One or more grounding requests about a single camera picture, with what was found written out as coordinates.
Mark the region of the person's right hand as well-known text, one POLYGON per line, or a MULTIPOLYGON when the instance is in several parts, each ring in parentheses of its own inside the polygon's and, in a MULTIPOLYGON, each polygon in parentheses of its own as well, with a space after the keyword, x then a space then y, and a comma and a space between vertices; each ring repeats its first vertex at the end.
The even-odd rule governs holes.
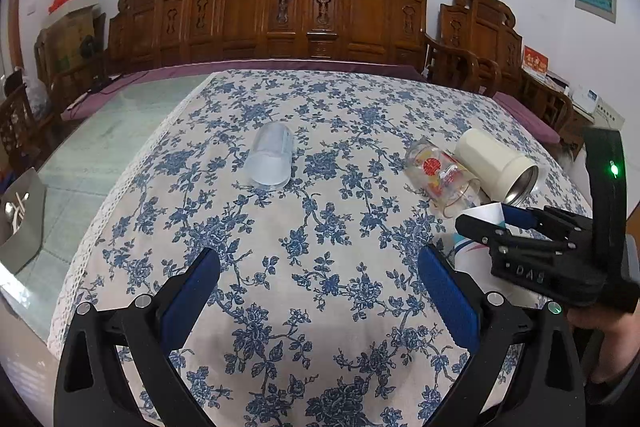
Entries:
POLYGON ((634 363, 639 353, 639 305, 632 313, 601 306, 570 309, 567 318, 573 326, 595 329, 604 335, 590 381, 595 384, 614 381, 634 363))

